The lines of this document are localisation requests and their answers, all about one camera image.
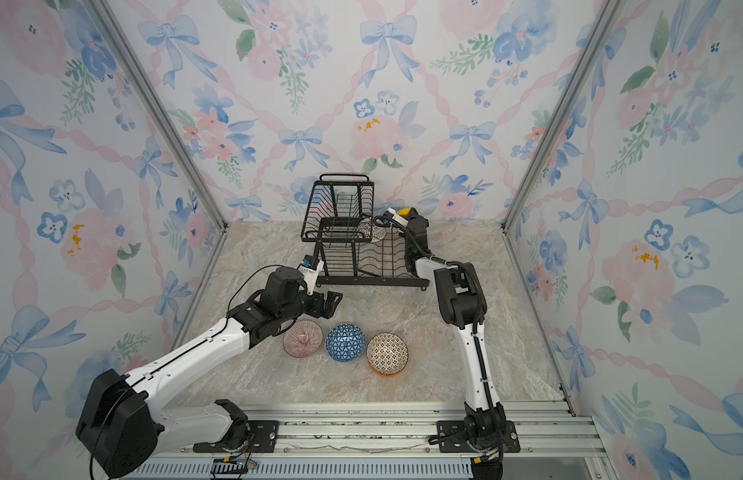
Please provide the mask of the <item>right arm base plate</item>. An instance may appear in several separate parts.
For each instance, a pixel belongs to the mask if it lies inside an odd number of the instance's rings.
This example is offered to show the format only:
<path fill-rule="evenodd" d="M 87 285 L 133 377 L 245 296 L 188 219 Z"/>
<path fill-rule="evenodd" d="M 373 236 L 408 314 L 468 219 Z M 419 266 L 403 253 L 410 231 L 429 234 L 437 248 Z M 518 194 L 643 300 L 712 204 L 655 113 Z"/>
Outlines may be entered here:
<path fill-rule="evenodd" d="M 503 447 L 503 453 L 521 452 L 519 434 L 511 421 L 499 438 L 497 432 L 473 431 L 465 421 L 441 420 L 437 422 L 437 433 L 429 438 L 429 445 L 437 446 L 441 453 L 489 454 L 499 446 Z"/>

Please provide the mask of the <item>white red patterned bowl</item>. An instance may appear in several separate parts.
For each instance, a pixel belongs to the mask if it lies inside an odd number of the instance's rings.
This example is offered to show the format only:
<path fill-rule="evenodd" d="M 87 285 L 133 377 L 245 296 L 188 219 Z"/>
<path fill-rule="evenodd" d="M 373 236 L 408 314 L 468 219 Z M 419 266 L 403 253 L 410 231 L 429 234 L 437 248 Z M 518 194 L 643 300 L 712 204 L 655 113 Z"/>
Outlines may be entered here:
<path fill-rule="evenodd" d="M 377 243 L 385 239 L 387 228 L 375 225 L 372 218 L 364 218 L 358 225 L 358 232 L 363 240 Z"/>

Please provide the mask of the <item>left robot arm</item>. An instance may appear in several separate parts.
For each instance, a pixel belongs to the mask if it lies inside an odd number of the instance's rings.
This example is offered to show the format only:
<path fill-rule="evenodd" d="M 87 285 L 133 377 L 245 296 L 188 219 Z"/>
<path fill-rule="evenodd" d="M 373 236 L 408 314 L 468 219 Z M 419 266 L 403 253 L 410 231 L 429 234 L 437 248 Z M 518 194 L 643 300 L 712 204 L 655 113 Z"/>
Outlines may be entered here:
<path fill-rule="evenodd" d="M 170 401 L 227 360 L 293 328 L 304 315 L 330 319 L 340 292 L 316 289 L 317 273 L 277 265 L 264 288 L 229 307 L 209 330 L 142 367 L 109 369 L 93 381 L 76 436 L 107 478 L 122 478 L 154 454 L 191 444 L 229 452 L 255 438 L 246 412 L 229 399 L 202 407 L 171 409 Z"/>

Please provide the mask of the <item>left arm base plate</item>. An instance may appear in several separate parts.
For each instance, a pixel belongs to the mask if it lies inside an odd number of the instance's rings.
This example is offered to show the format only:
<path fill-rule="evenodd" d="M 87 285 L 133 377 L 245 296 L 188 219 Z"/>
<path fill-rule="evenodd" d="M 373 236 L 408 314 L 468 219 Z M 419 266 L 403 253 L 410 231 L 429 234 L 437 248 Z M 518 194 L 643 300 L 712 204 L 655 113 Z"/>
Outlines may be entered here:
<path fill-rule="evenodd" d="M 218 442 L 196 443 L 194 453 L 239 454 L 242 452 L 273 453 L 281 424 L 277 420 L 250 420 L 247 425 L 234 424 Z"/>

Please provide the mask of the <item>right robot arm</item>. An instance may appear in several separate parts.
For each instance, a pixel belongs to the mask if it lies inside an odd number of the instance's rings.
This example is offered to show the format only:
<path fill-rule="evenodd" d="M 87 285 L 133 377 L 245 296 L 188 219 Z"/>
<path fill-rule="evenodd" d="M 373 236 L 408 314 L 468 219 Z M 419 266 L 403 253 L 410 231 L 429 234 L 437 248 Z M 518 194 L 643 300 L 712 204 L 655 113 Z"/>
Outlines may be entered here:
<path fill-rule="evenodd" d="M 489 367 L 485 348 L 487 299 L 475 266 L 433 254 L 427 245 L 429 220 L 417 210 L 399 210 L 397 215 L 403 226 L 407 270 L 435 287 L 441 319 L 457 338 L 465 369 L 463 431 L 467 442 L 477 451 L 499 453 L 507 434 L 507 415 Z"/>

